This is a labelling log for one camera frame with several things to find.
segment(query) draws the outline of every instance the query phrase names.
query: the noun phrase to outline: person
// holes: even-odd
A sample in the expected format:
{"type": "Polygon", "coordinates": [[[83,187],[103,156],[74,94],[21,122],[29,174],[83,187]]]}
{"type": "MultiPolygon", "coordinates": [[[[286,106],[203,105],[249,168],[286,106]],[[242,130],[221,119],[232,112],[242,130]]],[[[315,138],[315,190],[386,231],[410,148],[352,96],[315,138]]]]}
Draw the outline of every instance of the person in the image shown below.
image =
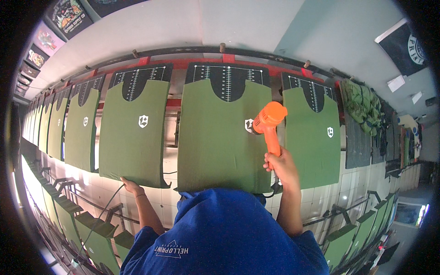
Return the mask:
{"type": "Polygon", "coordinates": [[[181,192],[174,226],[165,232],[142,187],[134,194],[140,231],[121,267],[134,274],[329,274],[327,262],[300,216],[301,188],[289,151],[266,153],[283,193],[277,220],[253,194],[226,188],[181,192]]]}

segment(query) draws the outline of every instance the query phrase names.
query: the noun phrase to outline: white shield logo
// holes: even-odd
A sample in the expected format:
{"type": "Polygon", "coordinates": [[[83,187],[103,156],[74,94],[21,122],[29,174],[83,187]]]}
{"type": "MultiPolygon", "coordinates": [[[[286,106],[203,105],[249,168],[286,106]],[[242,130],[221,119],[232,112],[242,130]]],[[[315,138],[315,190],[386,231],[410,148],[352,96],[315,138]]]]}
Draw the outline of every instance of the white shield logo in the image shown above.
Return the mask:
{"type": "Polygon", "coordinates": [[[327,128],[327,135],[331,138],[333,136],[333,128],[327,128]]]}
{"type": "Polygon", "coordinates": [[[146,115],[140,116],[138,123],[141,128],[144,128],[148,124],[148,117],[146,115]]]}
{"type": "Polygon", "coordinates": [[[253,119],[245,120],[245,130],[248,131],[249,133],[252,133],[252,123],[253,123],[253,119]]]}

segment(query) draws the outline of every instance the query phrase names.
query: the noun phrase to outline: red metal frame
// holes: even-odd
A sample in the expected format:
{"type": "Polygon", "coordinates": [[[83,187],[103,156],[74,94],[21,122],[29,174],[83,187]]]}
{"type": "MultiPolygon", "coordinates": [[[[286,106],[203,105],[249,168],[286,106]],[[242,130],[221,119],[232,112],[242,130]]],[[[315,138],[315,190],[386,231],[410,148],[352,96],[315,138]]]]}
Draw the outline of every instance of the red metal frame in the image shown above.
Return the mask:
{"type": "MultiPolygon", "coordinates": [[[[164,59],[164,60],[151,61],[150,56],[142,57],[139,59],[139,62],[136,64],[120,66],[120,67],[116,67],[116,68],[112,68],[112,69],[108,69],[108,70],[103,70],[103,71],[99,71],[99,69],[95,69],[88,76],[86,76],[84,78],[78,79],[76,81],[67,81],[66,84],[63,86],[63,88],[65,88],[69,85],[73,85],[73,84],[82,82],[88,78],[95,77],[99,74],[110,74],[110,73],[114,73],[119,70],[129,69],[129,68],[133,68],[133,67],[137,67],[137,66],[144,66],[144,65],[148,65],[148,64],[154,65],[154,64],[160,64],[160,63],[172,63],[173,70],[186,70],[188,68],[188,64],[191,62],[225,62],[225,63],[235,63],[235,64],[248,65],[248,66],[259,66],[259,67],[267,68],[269,70],[269,75],[271,77],[281,77],[281,73],[292,73],[292,74],[296,74],[298,76],[304,76],[304,77],[319,81],[321,83],[324,82],[323,79],[312,76],[312,72],[309,70],[306,70],[306,69],[302,69],[302,73],[300,73],[295,70],[281,68],[281,67],[277,67],[274,65],[262,64],[262,63],[257,63],[257,62],[239,61],[239,60],[235,60],[235,55],[223,54],[223,57],[220,59],[187,58],[187,59],[164,59]]],[[[181,103],[180,99],[168,99],[167,103],[166,103],[166,108],[168,110],[180,109],[180,103],[181,103]]],[[[98,105],[98,110],[102,110],[103,107],[104,107],[104,103],[100,103],[98,105]]]]}

